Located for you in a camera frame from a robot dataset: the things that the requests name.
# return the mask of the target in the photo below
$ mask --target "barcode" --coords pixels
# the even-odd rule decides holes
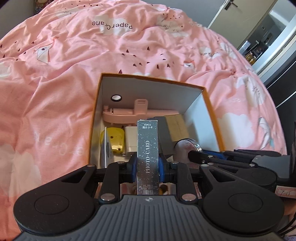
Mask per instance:
[[[153,195],[153,190],[143,190],[143,195]]]

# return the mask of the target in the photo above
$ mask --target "pink plastic device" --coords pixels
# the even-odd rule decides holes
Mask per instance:
[[[148,100],[136,99],[134,109],[113,109],[104,105],[103,120],[114,124],[136,124],[155,116],[177,115],[175,110],[148,110]]]

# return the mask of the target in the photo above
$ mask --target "label sticker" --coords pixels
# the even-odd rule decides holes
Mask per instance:
[[[276,186],[275,194],[280,197],[289,197],[289,198],[296,199],[296,188],[285,187],[285,186]]]

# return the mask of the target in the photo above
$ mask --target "white power adapter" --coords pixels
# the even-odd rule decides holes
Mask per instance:
[[[137,126],[126,126],[124,128],[126,136],[126,153],[137,152],[138,144],[138,127]]]

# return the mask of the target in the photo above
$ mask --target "pink bedspread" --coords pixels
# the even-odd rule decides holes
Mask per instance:
[[[223,37],[179,9],[138,0],[55,0],[0,40],[0,240],[13,204],[87,163],[102,72],[205,86],[226,149],[286,153],[274,103]]]

